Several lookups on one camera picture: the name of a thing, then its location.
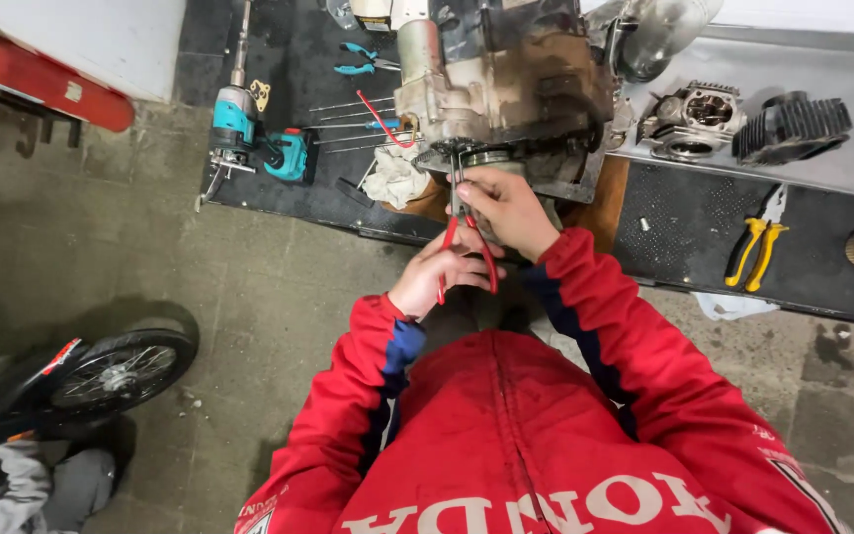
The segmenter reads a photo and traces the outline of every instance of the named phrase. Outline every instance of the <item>red-handled pliers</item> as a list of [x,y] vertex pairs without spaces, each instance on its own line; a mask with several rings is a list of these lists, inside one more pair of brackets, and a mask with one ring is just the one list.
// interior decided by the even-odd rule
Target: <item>red-handled pliers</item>
[[[453,200],[457,197],[457,193],[453,193],[451,195],[451,199]],[[486,261],[487,271],[490,272],[490,293],[496,295],[496,291],[499,289],[499,276],[496,273],[496,261],[492,257],[492,252],[490,252],[490,247],[486,244],[486,239],[483,238],[483,234],[480,233],[480,229],[476,227],[476,220],[473,218],[473,215],[467,211],[468,207],[465,204],[461,204],[459,201],[451,202],[451,213],[457,213],[454,211],[457,208],[456,204],[460,204],[458,211],[462,214],[463,220],[467,223],[467,226],[476,230],[476,233],[480,235],[480,241],[483,243],[483,261]],[[460,225],[460,219],[456,215],[450,215],[450,221],[447,222],[447,233],[443,236],[443,244],[440,246],[442,251],[450,248],[450,245],[454,242],[454,236],[457,234],[457,226]],[[439,281],[439,289],[436,292],[436,302],[437,304],[443,304],[443,292],[447,287],[447,278],[444,274],[440,275]]]

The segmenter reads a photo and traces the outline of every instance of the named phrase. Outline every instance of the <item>pliers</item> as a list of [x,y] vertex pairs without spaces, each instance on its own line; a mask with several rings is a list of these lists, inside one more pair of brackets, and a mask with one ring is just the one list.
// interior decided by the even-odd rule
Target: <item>pliers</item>
[[[445,251],[453,244],[454,236],[457,234],[457,226],[460,225],[460,218],[463,218],[463,221],[467,223],[467,226],[476,230],[476,233],[480,236],[480,242],[483,243],[483,261],[486,262],[487,271],[490,272],[490,293],[496,295],[496,292],[499,290],[499,275],[496,273],[496,261],[493,259],[492,252],[490,252],[490,246],[487,245],[486,239],[483,238],[483,234],[480,233],[480,229],[476,227],[476,219],[473,218],[473,215],[470,212],[470,207],[463,203],[457,195],[457,185],[463,181],[463,176],[458,176],[461,173],[457,173],[456,167],[453,166],[453,161],[456,158],[456,154],[451,157],[451,167],[453,172],[450,175],[450,220],[447,222],[447,232],[443,236],[443,244],[440,246],[440,249]],[[439,288],[436,293],[436,302],[437,304],[443,304],[443,293],[447,288],[447,278],[444,274],[440,275],[438,285]]]
[[400,64],[395,63],[393,61],[387,61],[386,59],[382,59],[378,57],[377,52],[369,52],[364,49],[363,46],[354,43],[341,43],[338,45],[338,48],[342,50],[346,50],[349,52],[355,52],[357,54],[361,54],[370,62],[366,65],[362,65],[361,67],[355,67],[350,65],[336,65],[335,72],[338,74],[347,74],[348,76],[354,76],[355,74],[361,74],[362,72],[368,72],[374,74],[375,68],[385,68],[387,70],[400,70]]
[[764,237],[760,245],[760,254],[756,257],[756,265],[753,266],[753,271],[750,272],[747,283],[744,285],[744,289],[750,293],[760,289],[760,280],[766,273],[769,259],[773,254],[773,243],[781,232],[789,230],[789,227],[779,224],[780,217],[786,210],[786,199],[787,187],[779,183],[769,191],[760,214],[757,217],[746,218],[747,233],[740,237],[740,241],[730,254],[727,273],[724,277],[724,283],[728,286],[733,287],[740,282],[743,265],[747,262],[747,256],[753,249],[753,244],[760,237]]

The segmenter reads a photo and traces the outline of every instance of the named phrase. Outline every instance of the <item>screwdriver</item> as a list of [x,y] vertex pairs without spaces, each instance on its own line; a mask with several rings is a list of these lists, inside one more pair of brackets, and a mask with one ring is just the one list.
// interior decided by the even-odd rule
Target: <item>screwdriver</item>
[[[384,119],[384,125],[387,128],[400,128],[400,119]],[[366,123],[351,123],[350,125],[318,125],[316,127],[305,127],[304,129],[320,130],[323,128],[367,128],[369,130],[380,130],[381,125],[378,121],[368,121]]]

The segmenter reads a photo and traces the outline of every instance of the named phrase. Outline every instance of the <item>jacket sleeve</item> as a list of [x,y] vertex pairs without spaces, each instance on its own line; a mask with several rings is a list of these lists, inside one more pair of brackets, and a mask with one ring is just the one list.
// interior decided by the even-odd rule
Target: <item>jacket sleeve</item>
[[406,386],[404,367],[423,345],[386,294],[355,302],[331,368],[318,373],[289,441],[272,455],[267,482],[239,512],[235,534],[330,532],[374,462],[387,399]]
[[564,230],[522,275],[555,329],[578,342],[602,391],[623,405],[632,439],[667,449],[708,491],[770,527],[844,531],[780,436],[638,297],[617,261],[594,252],[590,232]]
[[18,440],[0,445],[0,461],[6,473],[6,492],[0,496],[0,534],[22,532],[51,490],[48,470],[39,458],[38,443]]

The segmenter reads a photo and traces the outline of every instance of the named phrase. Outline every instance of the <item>motorcycle wheel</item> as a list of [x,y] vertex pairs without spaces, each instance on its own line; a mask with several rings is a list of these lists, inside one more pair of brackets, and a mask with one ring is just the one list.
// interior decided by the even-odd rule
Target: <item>motorcycle wheel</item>
[[68,422],[124,412],[159,395],[190,369],[196,343],[166,329],[105,337],[69,366],[49,395]]

